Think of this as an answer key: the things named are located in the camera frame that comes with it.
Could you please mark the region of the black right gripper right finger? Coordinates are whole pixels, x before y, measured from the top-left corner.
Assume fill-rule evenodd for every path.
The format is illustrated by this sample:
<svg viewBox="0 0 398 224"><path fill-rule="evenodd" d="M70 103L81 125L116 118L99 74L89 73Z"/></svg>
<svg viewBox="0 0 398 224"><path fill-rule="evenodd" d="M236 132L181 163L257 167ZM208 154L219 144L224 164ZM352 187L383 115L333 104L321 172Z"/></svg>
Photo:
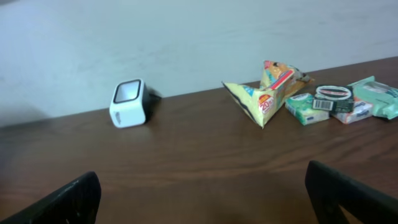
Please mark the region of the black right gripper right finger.
<svg viewBox="0 0 398 224"><path fill-rule="evenodd" d="M397 199L318 161L308 163L305 186L319 223L397 223Z"/></svg>

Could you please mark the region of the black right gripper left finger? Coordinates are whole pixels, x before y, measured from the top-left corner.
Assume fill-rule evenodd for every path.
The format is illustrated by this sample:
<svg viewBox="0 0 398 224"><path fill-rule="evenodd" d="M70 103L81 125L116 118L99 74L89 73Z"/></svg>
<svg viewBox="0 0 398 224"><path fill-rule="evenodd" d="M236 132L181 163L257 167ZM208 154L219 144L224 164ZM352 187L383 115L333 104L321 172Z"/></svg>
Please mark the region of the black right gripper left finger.
<svg viewBox="0 0 398 224"><path fill-rule="evenodd" d="M94 224L101 200L95 172L87 172L36 203L6 218L2 224Z"/></svg>

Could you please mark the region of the orange tissue pack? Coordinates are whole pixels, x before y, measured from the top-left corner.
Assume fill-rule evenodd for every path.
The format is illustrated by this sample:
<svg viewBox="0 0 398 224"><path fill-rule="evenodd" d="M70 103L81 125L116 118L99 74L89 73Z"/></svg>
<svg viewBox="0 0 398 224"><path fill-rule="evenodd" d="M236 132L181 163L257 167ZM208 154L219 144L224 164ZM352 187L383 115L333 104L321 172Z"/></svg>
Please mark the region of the orange tissue pack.
<svg viewBox="0 0 398 224"><path fill-rule="evenodd" d="M371 117L373 115L373 107L374 105L372 103L363 101L355 97L354 107L352 112L332 113L331 115L336 119L338 119L343 124L350 124Z"/></svg>

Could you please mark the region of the teal tissue pack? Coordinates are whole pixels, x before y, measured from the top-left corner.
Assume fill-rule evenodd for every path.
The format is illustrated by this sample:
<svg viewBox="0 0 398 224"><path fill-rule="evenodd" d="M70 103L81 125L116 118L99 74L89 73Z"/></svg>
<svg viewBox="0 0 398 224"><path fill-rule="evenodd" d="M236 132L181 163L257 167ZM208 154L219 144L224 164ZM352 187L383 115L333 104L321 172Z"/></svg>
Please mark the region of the teal tissue pack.
<svg viewBox="0 0 398 224"><path fill-rule="evenodd" d="M312 108L313 95L303 93L292 96L285 101L285 107L302 125L325 121L330 118L329 112Z"/></svg>

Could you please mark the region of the dark green ointment box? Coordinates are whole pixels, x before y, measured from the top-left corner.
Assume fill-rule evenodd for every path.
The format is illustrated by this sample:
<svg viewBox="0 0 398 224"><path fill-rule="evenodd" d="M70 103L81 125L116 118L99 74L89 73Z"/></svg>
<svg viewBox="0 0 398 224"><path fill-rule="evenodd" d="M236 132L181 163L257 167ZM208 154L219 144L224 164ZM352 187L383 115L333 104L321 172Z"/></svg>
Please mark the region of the dark green ointment box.
<svg viewBox="0 0 398 224"><path fill-rule="evenodd" d="M354 110L354 93L351 86L318 85L312 108L329 113L350 113Z"/></svg>

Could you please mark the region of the teal wet wipe packet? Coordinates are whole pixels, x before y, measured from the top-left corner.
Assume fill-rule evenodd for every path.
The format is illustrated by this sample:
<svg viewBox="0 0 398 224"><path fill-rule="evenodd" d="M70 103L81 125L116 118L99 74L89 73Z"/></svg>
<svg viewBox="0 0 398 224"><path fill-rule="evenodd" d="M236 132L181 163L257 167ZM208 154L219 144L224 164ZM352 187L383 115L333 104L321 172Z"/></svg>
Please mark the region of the teal wet wipe packet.
<svg viewBox="0 0 398 224"><path fill-rule="evenodd" d="M397 89L379 83L374 76L352 84L354 96L373 104L373 116L394 119L397 117Z"/></svg>

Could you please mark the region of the yellow white snack bag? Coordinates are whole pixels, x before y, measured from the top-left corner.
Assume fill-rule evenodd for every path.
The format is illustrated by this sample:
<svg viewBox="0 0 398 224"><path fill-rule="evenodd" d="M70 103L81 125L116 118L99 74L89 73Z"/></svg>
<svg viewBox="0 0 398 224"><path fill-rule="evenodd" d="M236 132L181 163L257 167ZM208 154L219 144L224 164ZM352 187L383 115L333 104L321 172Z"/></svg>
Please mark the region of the yellow white snack bag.
<svg viewBox="0 0 398 224"><path fill-rule="evenodd" d="M261 128L284 105L286 99L313 81L298 68L266 60L259 88L223 83L234 101Z"/></svg>

